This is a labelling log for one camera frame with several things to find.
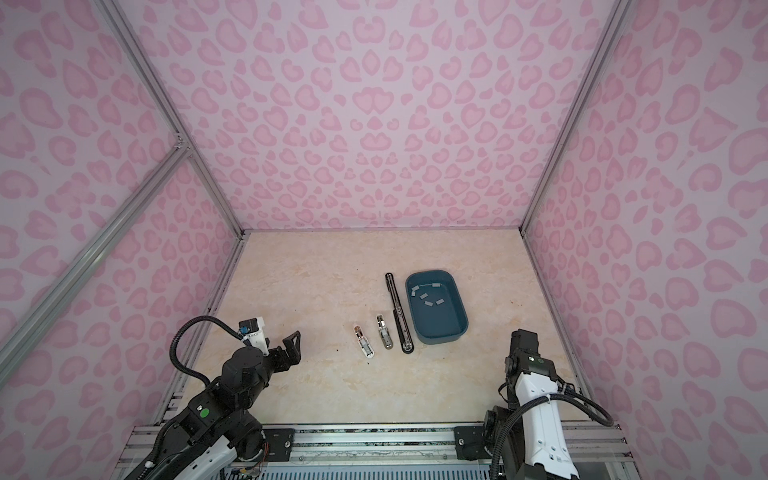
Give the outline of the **pink small stapler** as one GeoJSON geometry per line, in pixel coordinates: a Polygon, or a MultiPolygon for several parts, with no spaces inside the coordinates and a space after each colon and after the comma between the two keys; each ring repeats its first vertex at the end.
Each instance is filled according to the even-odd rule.
{"type": "Polygon", "coordinates": [[[354,326],[354,334],[364,356],[372,359],[375,355],[374,350],[359,325],[354,326]]]}

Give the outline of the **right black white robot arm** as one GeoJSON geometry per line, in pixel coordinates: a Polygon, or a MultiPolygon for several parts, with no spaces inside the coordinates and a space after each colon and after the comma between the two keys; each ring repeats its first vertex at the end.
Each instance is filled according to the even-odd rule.
{"type": "Polygon", "coordinates": [[[491,455],[491,479],[577,479],[579,472],[566,445],[557,403],[554,363],[539,353],[538,335],[511,333],[505,359],[508,406],[495,407],[484,420],[484,448],[491,455]]]}

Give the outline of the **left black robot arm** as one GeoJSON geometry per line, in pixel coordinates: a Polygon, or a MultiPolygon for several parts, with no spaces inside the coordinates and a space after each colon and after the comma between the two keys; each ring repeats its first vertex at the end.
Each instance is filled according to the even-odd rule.
{"type": "Polygon", "coordinates": [[[274,374],[300,363],[300,342],[296,331],[267,353],[250,345],[236,350],[221,374],[160,429],[127,477],[221,479],[238,460],[266,460],[269,442],[250,409],[274,374]]]}

